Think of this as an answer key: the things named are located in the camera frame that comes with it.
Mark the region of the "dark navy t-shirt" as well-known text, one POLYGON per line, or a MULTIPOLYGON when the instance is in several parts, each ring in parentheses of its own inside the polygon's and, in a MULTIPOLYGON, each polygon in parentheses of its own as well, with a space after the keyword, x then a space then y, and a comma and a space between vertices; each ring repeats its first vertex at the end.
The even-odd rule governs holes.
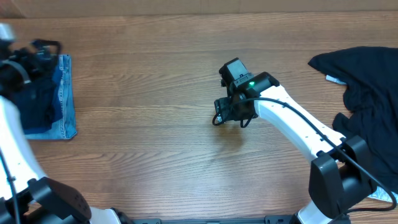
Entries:
POLYGON ((29 82, 20 86, 11 99, 21 112, 22 128, 28 134, 48 131, 62 118, 58 97, 62 73, 57 70, 58 62, 58 55, 38 55, 25 62, 29 82))

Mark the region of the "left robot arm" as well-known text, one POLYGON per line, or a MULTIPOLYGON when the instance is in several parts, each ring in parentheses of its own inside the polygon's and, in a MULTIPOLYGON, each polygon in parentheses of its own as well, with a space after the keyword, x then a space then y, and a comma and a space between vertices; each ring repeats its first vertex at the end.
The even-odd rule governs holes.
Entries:
POLYGON ((25 132, 47 128, 62 105, 62 45, 36 39, 34 51, 1 40, 1 223, 124 223, 113 208, 88 205, 79 191, 46 176, 25 132))

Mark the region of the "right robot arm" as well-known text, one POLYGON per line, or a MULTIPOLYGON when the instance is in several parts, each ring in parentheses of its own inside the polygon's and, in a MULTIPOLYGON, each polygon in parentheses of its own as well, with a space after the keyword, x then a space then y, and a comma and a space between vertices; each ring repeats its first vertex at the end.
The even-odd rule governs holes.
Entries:
POLYGON ((310 164, 311 202, 293 215, 268 216, 266 223, 350 223, 351 208, 374 193, 371 156, 359 136, 347 137, 317 120, 296 103, 272 75, 253 75, 240 59, 224 64, 221 85, 227 95, 215 100, 213 125, 256 118, 273 124, 310 164))

